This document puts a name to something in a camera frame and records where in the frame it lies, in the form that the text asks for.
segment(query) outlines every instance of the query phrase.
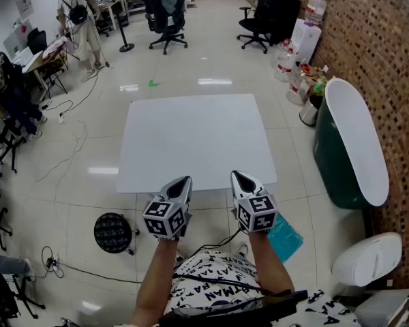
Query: water bottle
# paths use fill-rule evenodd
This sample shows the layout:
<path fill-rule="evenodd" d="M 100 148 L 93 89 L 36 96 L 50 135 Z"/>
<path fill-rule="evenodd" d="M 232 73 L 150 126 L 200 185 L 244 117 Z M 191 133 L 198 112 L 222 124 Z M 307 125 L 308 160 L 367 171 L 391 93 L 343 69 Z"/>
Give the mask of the water bottle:
<path fill-rule="evenodd" d="M 309 0 L 306 7 L 305 19 L 315 25 L 319 25 L 326 6 L 327 3 L 324 0 Z"/>
<path fill-rule="evenodd" d="M 312 78 L 310 68 L 307 64 L 302 64 L 293 71 L 290 77 L 289 89 L 286 98 L 297 106 L 303 106 L 305 96 L 309 91 L 309 82 L 307 78 Z"/>
<path fill-rule="evenodd" d="M 274 71 L 275 78 L 282 82 L 288 82 L 289 75 L 292 72 L 292 67 L 294 67 L 294 64 L 295 53 L 292 47 L 289 47 L 289 49 L 286 52 L 283 52 L 283 55 L 279 58 L 279 61 L 277 62 L 277 67 L 275 68 Z"/>
<path fill-rule="evenodd" d="M 289 40 L 289 39 L 285 39 L 284 41 L 281 41 L 277 45 L 277 50 L 274 53 L 273 61 L 272 61 L 272 64 L 271 64 L 273 69 L 275 69 L 277 67 L 277 64 L 279 62 L 279 58 L 284 53 L 284 51 L 286 51 L 288 49 L 290 41 L 291 40 Z"/>

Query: white tiled floor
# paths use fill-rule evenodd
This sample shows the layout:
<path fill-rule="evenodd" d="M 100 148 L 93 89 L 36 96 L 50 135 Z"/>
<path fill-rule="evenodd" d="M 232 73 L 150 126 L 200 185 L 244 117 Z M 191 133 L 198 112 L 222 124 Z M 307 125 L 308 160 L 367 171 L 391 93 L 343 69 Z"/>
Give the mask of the white tiled floor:
<path fill-rule="evenodd" d="M 241 50 L 236 35 L 245 33 L 238 25 L 243 16 L 239 7 L 243 5 L 247 5 L 245 0 L 200 0 L 198 8 L 186 14 L 189 48 L 170 45 L 166 56 L 161 46 L 148 49 L 158 35 L 149 31 L 143 14 L 131 17 L 130 26 L 125 28 L 128 41 L 135 43 L 132 51 L 118 51 L 118 33 L 102 36 L 111 67 L 100 72 L 92 94 L 65 114 L 62 125 L 57 115 L 69 104 L 46 112 L 49 121 L 43 126 L 41 139 L 18 150 L 18 174 L 10 171 L 9 160 L 1 167 L 0 206 L 9 208 L 6 221 L 14 231 L 13 237 L 5 237 L 9 255 L 31 258 L 37 273 L 43 275 L 41 250 L 48 245 L 71 266 L 109 277 L 142 280 L 157 241 L 142 231 L 136 239 L 135 256 L 110 255 L 96 245 L 93 224 L 101 214 L 112 211 L 124 214 L 143 230 L 140 214 L 149 197 L 117 194 L 115 175 L 89 174 L 88 169 L 118 166 L 131 101 L 252 93 L 267 129 L 278 177 L 278 184 L 269 191 L 279 202 L 282 215 L 304 238 L 303 246 L 285 263 L 286 268 L 299 289 L 318 286 L 332 293 L 342 288 L 331 277 L 331 265 L 338 253 L 362 239 L 362 215 L 334 207 L 325 193 L 312 157 L 314 130 L 300 122 L 300 108 L 286 99 L 287 84 L 274 79 L 270 66 L 273 49 L 266 55 L 255 45 Z M 76 104 L 93 86 L 93 80 L 79 82 L 78 66 L 72 60 L 70 68 L 62 75 L 69 94 L 55 89 L 52 106 L 67 99 Z M 199 79 L 213 82 L 200 84 Z M 150 80 L 158 85 L 149 87 Z M 46 175 L 80 148 L 72 160 L 60 163 Z M 237 222 L 229 212 L 231 207 L 230 193 L 225 190 L 194 193 L 189 236 L 181 241 L 180 248 L 192 252 L 233 234 Z M 243 236 L 225 249 L 234 249 L 246 240 Z M 57 326 L 61 316 L 82 326 L 129 322 L 138 285 L 67 268 L 64 273 L 62 279 L 49 274 L 37 280 L 31 289 L 47 310 L 38 310 L 40 318 L 33 320 L 22 307 L 22 317 L 13 321 L 13 326 Z"/>

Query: shoe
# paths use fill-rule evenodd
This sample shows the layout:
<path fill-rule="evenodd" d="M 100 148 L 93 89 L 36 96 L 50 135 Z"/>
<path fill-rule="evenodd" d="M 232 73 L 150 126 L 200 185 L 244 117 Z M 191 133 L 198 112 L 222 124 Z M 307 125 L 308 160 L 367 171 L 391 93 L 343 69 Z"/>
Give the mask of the shoe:
<path fill-rule="evenodd" d="M 41 125 L 41 124 L 46 123 L 46 122 L 47 122 L 47 117 L 42 115 L 41 119 L 36 122 L 36 125 Z"/>
<path fill-rule="evenodd" d="M 29 258 L 25 258 L 25 262 L 29 266 L 29 272 L 26 272 L 25 275 L 30 277 L 31 281 L 36 281 L 36 275 L 35 275 L 35 271 L 32 266 L 32 262 L 30 261 Z"/>
<path fill-rule="evenodd" d="M 42 131 L 37 130 L 36 134 L 29 134 L 29 141 L 33 142 L 34 140 L 37 140 L 41 136 L 42 136 Z"/>
<path fill-rule="evenodd" d="M 88 70 L 83 78 L 80 79 L 81 82 L 88 81 L 90 78 L 93 78 L 96 75 L 95 69 Z"/>
<path fill-rule="evenodd" d="M 240 243 L 237 247 L 237 249 L 235 249 L 234 254 L 240 255 L 244 258 L 247 257 L 248 254 L 248 246 L 246 243 Z"/>

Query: desk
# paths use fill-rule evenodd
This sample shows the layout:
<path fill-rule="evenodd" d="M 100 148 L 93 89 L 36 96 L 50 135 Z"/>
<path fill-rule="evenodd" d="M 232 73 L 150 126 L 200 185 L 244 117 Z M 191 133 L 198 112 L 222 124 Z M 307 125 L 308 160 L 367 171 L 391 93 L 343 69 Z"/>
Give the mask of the desk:
<path fill-rule="evenodd" d="M 41 68 L 41 67 L 46 66 L 51 61 L 56 59 L 56 57 L 61 54 L 61 51 L 62 51 L 62 46 L 58 47 L 58 49 L 56 51 L 54 51 L 53 53 L 50 53 L 50 55 L 45 59 L 42 58 L 42 54 L 44 53 L 44 51 L 41 51 L 41 52 L 35 54 L 33 56 L 32 60 L 30 60 L 30 62 L 28 62 L 28 64 L 26 64 L 26 66 L 22 69 L 23 74 L 28 74 L 30 72 L 33 72 L 35 74 L 35 77 L 37 78 L 37 80 L 44 87 L 45 91 L 44 91 L 44 93 L 42 94 L 42 96 L 40 98 L 40 102 L 42 102 L 42 100 L 46 96 L 46 93 L 48 92 L 48 85 L 45 83 L 44 80 L 42 80 L 42 77 L 40 76 L 40 73 L 38 72 L 38 69 Z"/>
<path fill-rule="evenodd" d="M 114 28 L 114 30 L 117 30 L 117 24 L 115 23 L 115 17 L 114 17 L 114 13 L 112 11 L 112 6 L 115 5 L 116 3 L 121 3 L 121 6 L 123 7 L 123 10 L 125 10 L 124 5 L 123 5 L 123 0 L 116 0 L 114 3 L 105 3 L 105 4 L 102 4 L 102 5 L 98 6 L 100 8 L 100 12 L 102 12 L 104 10 L 109 10 L 110 21 L 112 22 L 112 27 Z"/>
<path fill-rule="evenodd" d="M 119 193 L 155 193 L 180 176 L 194 190 L 229 189 L 230 173 L 277 181 L 253 95 L 193 95 L 130 104 L 117 177 Z"/>

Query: person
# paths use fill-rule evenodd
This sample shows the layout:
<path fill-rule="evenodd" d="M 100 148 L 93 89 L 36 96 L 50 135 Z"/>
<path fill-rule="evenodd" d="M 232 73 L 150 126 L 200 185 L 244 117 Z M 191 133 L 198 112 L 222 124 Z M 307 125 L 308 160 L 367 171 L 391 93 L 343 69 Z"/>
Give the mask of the person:
<path fill-rule="evenodd" d="M 0 104 L 26 129 L 29 140 L 35 140 L 42 135 L 36 125 L 45 123 L 47 118 L 15 85 L 16 78 L 14 66 L 6 54 L 0 52 Z"/>
<path fill-rule="evenodd" d="M 35 281 L 35 271 L 29 258 L 24 260 L 0 255 L 0 275 L 24 275 Z"/>
<path fill-rule="evenodd" d="M 188 315 L 189 310 L 195 309 L 210 312 L 222 305 L 227 307 L 262 298 L 264 292 L 294 292 L 291 278 L 271 246 L 267 234 L 251 232 L 249 241 L 256 265 L 247 261 L 248 246 L 241 244 L 235 253 L 198 253 L 173 269 L 178 242 L 160 239 L 140 286 L 130 326 L 157 325 L 164 314 L 176 309 L 180 310 L 181 315 Z M 216 282 L 200 282 L 197 277 Z M 234 283 L 219 283 L 221 280 Z M 360 326 L 354 314 L 321 290 L 310 292 L 307 301 L 297 306 L 298 312 L 281 319 L 277 326 L 317 327 L 332 323 L 338 326 Z"/>
<path fill-rule="evenodd" d="M 88 18 L 82 24 L 75 25 L 70 20 L 70 6 L 76 7 L 78 4 L 87 7 Z M 94 9 L 98 18 L 100 16 L 100 8 L 95 0 L 58 0 L 57 8 L 58 19 L 65 34 L 71 34 L 73 44 L 76 48 L 74 55 L 80 59 L 87 70 L 87 73 L 82 78 L 82 82 L 88 81 L 96 76 L 102 66 L 100 62 L 100 37 L 95 26 L 94 15 L 89 5 Z M 95 57 L 94 67 L 89 60 L 91 50 Z"/>

